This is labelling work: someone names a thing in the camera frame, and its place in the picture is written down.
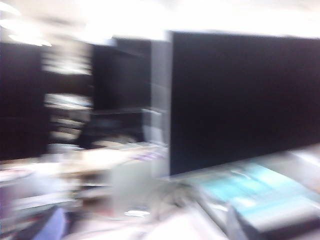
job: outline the ceiling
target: ceiling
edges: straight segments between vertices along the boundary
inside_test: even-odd
[[[105,44],[112,36],[165,40],[166,30],[195,30],[320,37],[318,0],[3,2],[16,8],[21,15],[1,12],[1,19],[17,20],[34,26],[41,33],[39,38],[52,45],[48,51],[48,60],[60,61],[61,66],[67,66],[65,73],[76,71],[74,65],[87,64],[84,59],[89,57],[90,47],[86,42]],[[14,41],[9,37],[12,34],[19,33],[1,28],[1,41]]]

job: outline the computer monitor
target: computer monitor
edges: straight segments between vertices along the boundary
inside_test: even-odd
[[[172,39],[171,175],[320,142],[320,40]]]

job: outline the ceiling light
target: ceiling light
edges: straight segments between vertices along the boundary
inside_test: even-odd
[[[19,20],[0,20],[0,26],[5,29],[9,29],[16,33],[19,33],[20,35],[28,35],[35,37],[40,37],[42,35],[41,32],[34,25]]]
[[[0,11],[8,12],[17,16],[21,15],[21,13],[17,9],[15,9],[13,6],[10,6],[2,1],[0,1]]]
[[[39,38],[34,38],[34,37],[30,37],[30,36],[23,36],[23,35],[13,35],[13,34],[9,35],[9,37],[14,41],[24,43],[24,44],[52,47],[50,42],[39,39]]]

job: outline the monitor screen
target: monitor screen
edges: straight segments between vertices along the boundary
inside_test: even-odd
[[[170,174],[320,142],[320,40],[173,33]]]

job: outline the black monitor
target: black monitor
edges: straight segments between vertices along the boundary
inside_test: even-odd
[[[320,142],[320,40],[173,33],[170,174]]]

